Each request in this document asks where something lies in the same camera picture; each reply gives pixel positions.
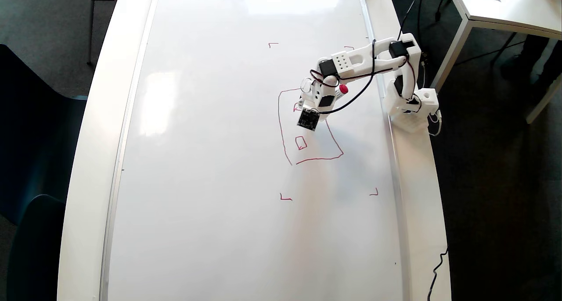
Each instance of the red line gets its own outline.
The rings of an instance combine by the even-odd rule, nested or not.
[[[285,93],[285,91],[293,91],[299,89],[300,88],[295,88],[295,89],[288,89],[288,90],[281,91],[281,93],[279,93],[279,96],[277,97],[277,117],[279,118],[279,129],[281,130],[281,141],[283,141],[283,151],[285,151],[285,157],[287,158],[287,161],[289,161],[289,164],[291,164],[291,166],[293,166],[293,163],[291,163],[291,160],[287,155],[287,148],[285,147],[285,139],[283,138],[283,127],[281,127],[281,114],[279,113],[279,101],[281,100],[281,94]]]
[[[290,200],[290,201],[293,201],[293,199],[291,199],[291,198],[283,198],[283,195],[281,195],[281,193],[279,193],[279,195],[281,196],[281,200]]]
[[[297,139],[298,139],[299,137],[302,137],[302,138],[303,138],[303,142],[305,143],[305,145],[304,145],[303,147],[301,147],[301,146],[299,145],[299,142],[297,141]],[[295,143],[297,144],[297,148],[299,149],[299,151],[300,151],[301,149],[304,149],[305,147],[308,147],[308,146],[309,146],[309,145],[306,143],[305,138],[304,138],[302,135],[299,135],[298,137],[295,137]]]
[[[336,158],[340,158],[343,155],[343,151],[342,151],[341,147],[339,147],[338,141],[335,140],[334,135],[331,132],[330,125],[328,124],[328,120],[324,120],[324,122],[326,123],[326,127],[328,127],[328,131],[330,131],[330,135],[331,135],[332,140],[334,140],[334,142],[337,145],[341,154],[336,156],[336,157],[332,157],[332,158],[309,158],[309,159],[305,159],[303,161],[312,161],[313,159],[325,159],[325,160],[336,159]],[[303,163],[303,161],[299,161],[299,163],[295,163],[295,165],[299,165],[300,163]]]

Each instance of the red corner mark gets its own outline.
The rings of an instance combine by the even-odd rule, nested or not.
[[[290,200],[290,201],[293,201],[293,199],[291,199],[291,198],[283,198],[283,195],[281,195],[281,193],[279,193],[279,195],[281,196],[281,200]]]
[[[295,143],[297,143],[297,147],[299,148],[299,151],[301,149],[305,149],[306,147],[308,147],[308,145],[306,144],[305,138],[302,135],[299,135],[298,137],[295,137]]]

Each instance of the cable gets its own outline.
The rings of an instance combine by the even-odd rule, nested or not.
[[[412,69],[412,75],[414,76],[414,87],[412,89],[412,97],[413,97],[414,91],[416,91],[416,84],[418,83],[418,79],[416,78],[416,73],[414,72],[414,67],[410,64],[410,61],[407,61],[407,63],[410,66],[410,69]]]
[[[373,42],[371,43],[371,52],[372,52],[371,54],[372,54],[372,55],[375,54],[375,42],[376,42],[376,40],[373,39]],[[365,86],[363,87],[363,89],[361,89],[361,91],[360,91],[359,93],[357,93],[357,95],[355,95],[355,97],[353,97],[350,101],[347,101],[347,103],[345,103],[343,106],[341,106],[341,107],[339,107],[339,108],[337,108],[337,109],[331,110],[331,111],[320,111],[320,112],[319,112],[320,115],[329,115],[330,113],[338,112],[338,111],[344,109],[345,107],[349,106],[350,103],[353,103],[353,102],[355,101],[355,99],[357,99],[359,96],[361,96],[361,94],[365,91],[365,89],[367,89],[367,87],[369,87],[369,85],[371,84],[371,81],[373,81],[373,76],[374,76],[374,75],[377,75],[377,74],[379,74],[379,73],[384,73],[384,72],[393,71],[393,68],[388,68],[388,69],[382,69],[382,70],[380,70],[380,71],[376,71],[376,72],[375,72],[375,58],[376,58],[376,57],[373,56],[373,69],[371,70],[371,74],[370,74],[371,77],[369,77],[369,81],[367,81],[367,84],[365,84]],[[400,65],[399,67],[404,66],[404,65],[406,64],[406,62],[408,62],[407,59],[406,59],[406,61],[405,61],[404,63],[402,63],[402,65]]]
[[[408,17],[408,14],[410,13],[410,10],[412,9],[412,6],[414,5],[415,2],[416,2],[416,0],[412,1],[412,3],[410,4],[410,7],[408,8],[408,11],[406,11],[406,15],[404,16],[404,19],[402,19],[402,23],[400,24],[400,31],[398,33],[397,41],[400,41],[400,35],[402,34],[402,28],[404,27],[404,23],[406,22],[406,18]]]
[[[425,62],[421,63],[421,67],[423,68],[423,83],[421,84],[421,87],[425,88],[425,75],[427,74],[426,68],[425,68]]]
[[[433,285],[435,284],[435,279],[437,279],[436,270],[443,263],[443,256],[447,255],[448,252],[449,252],[449,246],[447,245],[447,249],[445,250],[445,252],[439,254],[439,258],[441,259],[441,261],[439,262],[439,265],[437,265],[437,267],[435,267],[433,269],[433,281],[431,282],[431,286],[429,287],[429,293],[427,294],[427,301],[431,301],[431,299],[430,299],[431,298],[431,291],[433,290]]]
[[[319,79],[318,77],[316,77],[315,75],[313,75],[313,73],[316,74],[316,75],[320,75],[320,76],[322,76],[322,73],[320,73],[320,72],[318,72],[318,71],[315,71],[315,70],[313,70],[313,69],[310,70],[310,75],[311,75],[311,76],[313,77],[313,79],[314,79],[315,81],[317,81],[318,83],[321,83],[322,85],[327,86],[327,87],[331,87],[331,88],[336,88],[336,87],[339,86],[339,79],[338,79],[338,83],[337,83],[337,84],[335,84],[335,85],[330,85],[330,84],[324,83],[321,79]]]
[[[519,45],[519,44],[522,44],[522,43],[525,43],[525,41],[521,41],[521,42],[518,42],[518,43],[514,43],[514,44],[512,44],[512,45],[508,45],[507,47],[505,47],[505,49],[507,49],[508,47],[514,47],[514,46]],[[481,55],[476,55],[476,57],[471,57],[470,59],[466,59],[466,60],[464,60],[464,61],[460,61],[460,62],[458,62],[458,63],[455,63],[455,66],[456,66],[456,65],[464,64],[464,63],[466,63],[466,62],[468,62],[468,61],[472,61],[472,60],[474,60],[474,59],[478,59],[479,57],[485,57],[486,55],[490,55],[490,54],[492,54],[492,53],[496,53],[496,52],[499,52],[499,51],[501,51],[501,50],[502,50],[502,49],[497,49],[496,51],[491,51],[491,52],[484,53],[484,54],[481,54]]]
[[[442,117],[441,117],[441,110],[437,110],[437,111],[435,112],[435,116],[437,116],[437,120],[434,121],[431,116],[432,116],[432,114],[429,114],[427,117],[428,117],[428,118],[431,120],[431,122],[433,122],[433,123],[438,123],[438,122],[439,122],[439,128],[437,129],[437,133],[435,133],[435,134],[429,132],[429,129],[428,129],[429,135],[431,135],[431,136],[438,136],[439,133],[441,133],[441,126],[443,125],[443,119],[442,119]]]
[[[418,45],[422,46],[422,31],[420,30],[420,15],[422,14],[422,3],[423,0],[420,0],[420,4],[418,6]]]

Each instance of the blue chair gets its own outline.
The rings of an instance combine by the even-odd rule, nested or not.
[[[55,301],[65,204],[35,197],[16,229],[6,278],[8,301]]]
[[[36,195],[66,201],[85,107],[0,44],[0,214],[10,222],[20,223]]]

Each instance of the table leg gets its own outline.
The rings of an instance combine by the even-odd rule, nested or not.
[[[453,39],[453,42],[449,47],[449,51],[447,51],[447,55],[445,55],[445,59],[443,59],[443,63],[441,63],[441,67],[439,67],[439,71],[437,71],[437,75],[435,75],[435,79],[433,79],[433,82],[431,83],[431,88],[435,88],[437,92],[440,91],[443,83],[447,79],[447,75],[449,75],[453,65],[455,65],[458,53],[462,50],[462,46],[466,42],[466,38],[468,38],[471,29],[471,21],[463,17],[460,27],[455,35],[455,39]]]
[[[548,105],[548,102],[550,101],[550,99],[552,99],[554,94],[556,94],[556,92],[560,89],[561,85],[562,85],[562,75],[558,75],[558,78],[548,88],[548,91],[546,92],[546,95],[544,95],[544,97],[542,97],[542,99],[539,101],[539,103],[527,115],[526,121],[527,121],[528,124],[531,124],[532,121],[534,121],[534,119],[542,111],[542,109],[544,109],[544,107],[546,107],[546,105]]]

